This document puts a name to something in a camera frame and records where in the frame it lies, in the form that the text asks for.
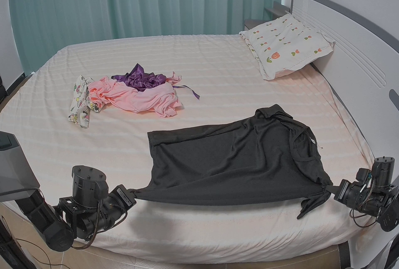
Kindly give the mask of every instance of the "tiled floor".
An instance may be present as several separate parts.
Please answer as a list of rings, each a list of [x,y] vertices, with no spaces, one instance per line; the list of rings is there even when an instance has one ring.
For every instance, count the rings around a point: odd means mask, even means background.
[[[0,104],[0,111],[17,92],[17,90],[28,80],[26,78],[20,86]],[[292,259],[277,262],[257,262],[257,263],[228,263],[218,265],[186,265],[158,263],[132,256],[121,255],[96,247],[89,247],[87,250],[69,249],[66,252],[55,252],[47,247],[42,238],[34,229],[30,222],[18,216],[3,204],[0,203],[0,215],[3,215],[10,227],[11,232],[16,238],[24,239],[42,247],[50,258],[52,264],[64,264],[71,269],[340,269],[340,257],[338,246],[334,245],[326,249],[314,252],[309,255],[298,256]],[[44,253],[34,245],[27,242],[20,242],[21,246],[38,260],[48,262]],[[7,268],[4,260],[0,257],[0,269]],[[53,268],[67,269],[65,266],[54,266]]]

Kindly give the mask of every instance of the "black t-shirt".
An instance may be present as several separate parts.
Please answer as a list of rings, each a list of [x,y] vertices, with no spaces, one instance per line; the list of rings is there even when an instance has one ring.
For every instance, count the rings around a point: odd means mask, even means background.
[[[278,105],[224,125],[148,133],[154,162],[138,199],[187,205],[244,205],[305,197],[298,219],[332,185],[309,127]]]

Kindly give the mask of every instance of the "mattress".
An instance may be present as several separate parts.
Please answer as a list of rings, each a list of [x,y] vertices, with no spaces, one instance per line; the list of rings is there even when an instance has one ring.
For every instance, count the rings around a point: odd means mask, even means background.
[[[88,129],[68,121],[79,75],[97,80],[124,74],[137,62],[146,72],[182,75],[181,84],[201,98],[176,90],[183,108],[170,118],[107,105],[91,113]],[[103,171],[110,190],[121,183],[145,187],[152,168],[147,132],[225,124],[273,104],[311,127],[334,184],[354,180],[358,168],[371,167],[367,143],[322,75],[307,65],[264,81],[239,35],[141,37],[65,47],[8,102],[0,130],[17,136],[47,203],[56,205],[59,197],[71,194],[74,165]],[[93,245],[153,261],[258,262],[311,253],[359,230],[349,209],[333,197],[297,220],[300,202],[186,206],[138,200],[127,220],[99,234]]]

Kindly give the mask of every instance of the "pillow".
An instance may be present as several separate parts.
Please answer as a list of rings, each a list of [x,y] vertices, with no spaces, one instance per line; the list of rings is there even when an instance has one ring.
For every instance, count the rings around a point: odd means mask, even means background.
[[[332,40],[291,14],[240,32],[259,62],[264,79],[288,75],[333,51]]]

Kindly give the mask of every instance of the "white headboard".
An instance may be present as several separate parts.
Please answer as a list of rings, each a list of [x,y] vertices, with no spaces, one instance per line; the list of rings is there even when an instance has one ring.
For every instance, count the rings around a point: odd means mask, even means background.
[[[399,41],[365,17],[329,0],[292,0],[292,15],[335,39],[314,65],[330,83],[375,157],[396,158],[399,174]]]

